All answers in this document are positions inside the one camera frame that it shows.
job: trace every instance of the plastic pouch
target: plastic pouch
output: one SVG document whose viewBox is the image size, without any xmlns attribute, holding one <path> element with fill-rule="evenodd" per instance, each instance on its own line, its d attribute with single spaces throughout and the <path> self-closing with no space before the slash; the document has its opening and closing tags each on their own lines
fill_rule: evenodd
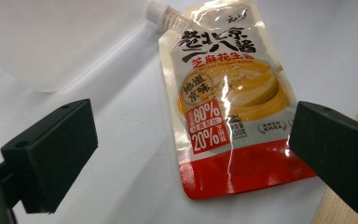
<svg viewBox="0 0 358 224">
<path fill-rule="evenodd" d="M 212 1 L 182 16 L 151 2 L 146 17 L 169 29 L 159 49 L 189 198 L 315 176 L 287 146 L 296 99 L 255 3 Z"/>
</svg>

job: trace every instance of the white table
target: white table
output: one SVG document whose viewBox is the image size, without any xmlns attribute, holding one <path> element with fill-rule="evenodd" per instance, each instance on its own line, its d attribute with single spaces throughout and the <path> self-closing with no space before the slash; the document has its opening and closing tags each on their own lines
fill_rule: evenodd
<svg viewBox="0 0 358 224">
<path fill-rule="evenodd" d="M 161 2 L 183 10 L 201 1 Z M 297 99 L 354 118 L 358 1 L 256 2 Z M 56 213 L 26 215 L 18 203 L 19 223 L 310 223 L 325 190 L 318 177 L 210 200 L 185 196 L 158 56 L 161 35 L 145 21 L 112 63 L 65 91 L 31 91 L 0 68 L 0 147 L 55 108 L 83 98 L 91 99 L 99 137 Z"/>
</svg>

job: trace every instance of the red label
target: red label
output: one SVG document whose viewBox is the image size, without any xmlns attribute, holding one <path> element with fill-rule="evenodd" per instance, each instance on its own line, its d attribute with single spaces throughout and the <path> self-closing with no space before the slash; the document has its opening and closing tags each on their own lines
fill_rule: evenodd
<svg viewBox="0 0 358 224">
<path fill-rule="evenodd" d="M 215 99 L 188 111 L 186 120 L 194 154 L 229 143 L 226 124 Z"/>
</svg>

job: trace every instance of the spout pouch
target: spout pouch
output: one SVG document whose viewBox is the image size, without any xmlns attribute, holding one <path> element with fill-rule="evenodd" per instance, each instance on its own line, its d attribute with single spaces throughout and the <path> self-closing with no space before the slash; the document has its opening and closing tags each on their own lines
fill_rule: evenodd
<svg viewBox="0 0 358 224">
<path fill-rule="evenodd" d="M 159 40 L 180 176 L 203 199 L 315 176 L 287 146 L 296 99 L 252 1 L 212 1 Z"/>
</svg>

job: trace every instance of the red bottom of pouch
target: red bottom of pouch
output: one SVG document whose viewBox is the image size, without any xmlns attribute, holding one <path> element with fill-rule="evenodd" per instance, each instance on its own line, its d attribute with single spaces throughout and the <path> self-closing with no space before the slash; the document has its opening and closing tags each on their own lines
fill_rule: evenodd
<svg viewBox="0 0 358 224">
<path fill-rule="evenodd" d="M 287 140 L 237 148 L 179 165 L 190 199 L 264 189 L 316 174 L 286 145 Z"/>
</svg>

